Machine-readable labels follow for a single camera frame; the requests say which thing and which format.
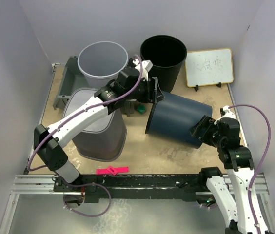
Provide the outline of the dark blue round bin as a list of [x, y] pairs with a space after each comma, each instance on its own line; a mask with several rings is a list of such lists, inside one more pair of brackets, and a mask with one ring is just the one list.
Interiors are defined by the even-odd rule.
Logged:
[[204, 116], [212, 116], [212, 106], [165, 91], [163, 95], [151, 108], [145, 133], [200, 148], [202, 141], [190, 129]]

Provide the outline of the grey ribbed square bin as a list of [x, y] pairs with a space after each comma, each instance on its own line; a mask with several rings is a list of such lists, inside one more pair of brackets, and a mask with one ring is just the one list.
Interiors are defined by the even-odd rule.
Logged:
[[[85, 104], [97, 89], [80, 88], [68, 100], [63, 118]], [[97, 120], [73, 139], [78, 153], [88, 159], [109, 162], [116, 160], [124, 147], [127, 129], [120, 110]]]

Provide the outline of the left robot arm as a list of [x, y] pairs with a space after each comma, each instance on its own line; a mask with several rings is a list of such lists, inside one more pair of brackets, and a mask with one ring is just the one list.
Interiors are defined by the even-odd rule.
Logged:
[[157, 77], [148, 77], [146, 69], [126, 67], [116, 79], [99, 88], [82, 106], [62, 120], [34, 129], [32, 160], [38, 155], [45, 167], [59, 175], [70, 191], [82, 185], [79, 171], [63, 148], [85, 128], [124, 106], [127, 100], [155, 104], [164, 99]]

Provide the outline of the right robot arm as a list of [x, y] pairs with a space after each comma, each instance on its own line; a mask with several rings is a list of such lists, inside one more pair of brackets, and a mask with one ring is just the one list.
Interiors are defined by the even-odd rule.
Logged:
[[241, 145], [240, 124], [234, 115], [218, 120], [204, 116], [191, 130], [193, 137], [217, 149], [227, 171], [230, 192], [218, 167], [201, 169], [199, 187], [210, 191], [218, 205], [227, 234], [268, 234], [254, 188], [255, 174], [250, 150]]

